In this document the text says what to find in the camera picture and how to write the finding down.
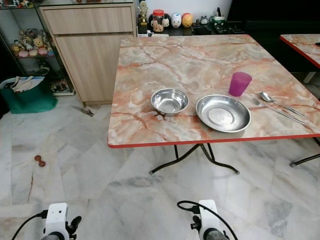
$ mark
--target marble table top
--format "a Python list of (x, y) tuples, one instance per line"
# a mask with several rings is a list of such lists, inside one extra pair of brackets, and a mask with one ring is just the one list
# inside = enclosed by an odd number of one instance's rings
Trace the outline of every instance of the marble table top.
[[(222, 133), (203, 124), (195, 107), (203, 96), (229, 95), (234, 72), (252, 76), (245, 93), (237, 98), (250, 109), (252, 121), (242, 132)], [(185, 92), (189, 99), (187, 109), (172, 117), (159, 115), (150, 97), (163, 88)], [(306, 125), (254, 105), (252, 98), (261, 91), (305, 113)], [(107, 138), (111, 148), (316, 136), (320, 136), (320, 102), (249, 35), (121, 41)]]
[(280, 39), (320, 69), (320, 34), (284, 34)]

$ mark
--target teal bag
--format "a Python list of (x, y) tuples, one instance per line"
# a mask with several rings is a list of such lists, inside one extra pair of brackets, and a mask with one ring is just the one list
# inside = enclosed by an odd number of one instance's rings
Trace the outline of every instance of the teal bag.
[(22, 92), (14, 92), (10, 87), (15, 83), (12, 77), (0, 83), (0, 93), (12, 114), (41, 113), (54, 109), (58, 99), (53, 95), (49, 83), (43, 79), (37, 86)]

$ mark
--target metal bowl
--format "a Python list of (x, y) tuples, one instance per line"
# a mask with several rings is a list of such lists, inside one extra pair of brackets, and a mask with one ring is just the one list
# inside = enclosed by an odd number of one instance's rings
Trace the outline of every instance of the metal bowl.
[(171, 117), (181, 113), (188, 106), (187, 95), (174, 88), (160, 89), (152, 94), (151, 104), (162, 115)]
[(204, 96), (197, 102), (195, 110), (204, 124), (224, 133), (240, 132), (251, 123), (250, 110), (230, 96)]

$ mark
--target stainless steel plate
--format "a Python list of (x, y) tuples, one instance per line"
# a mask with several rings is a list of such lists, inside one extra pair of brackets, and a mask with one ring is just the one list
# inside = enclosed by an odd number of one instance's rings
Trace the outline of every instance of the stainless steel plate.
[(165, 88), (152, 94), (151, 104), (160, 114), (170, 117), (187, 108), (188, 97), (180, 90)]
[(197, 102), (195, 110), (203, 123), (224, 133), (240, 132), (251, 122), (250, 110), (241, 101), (230, 96), (204, 96)]

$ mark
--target purple plastic cup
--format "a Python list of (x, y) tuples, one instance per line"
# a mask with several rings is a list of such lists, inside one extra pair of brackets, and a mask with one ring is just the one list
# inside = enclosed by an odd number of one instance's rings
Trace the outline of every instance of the purple plastic cup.
[(240, 71), (235, 72), (231, 78), (229, 94), (234, 97), (241, 96), (248, 87), (251, 80), (252, 77), (249, 74)]

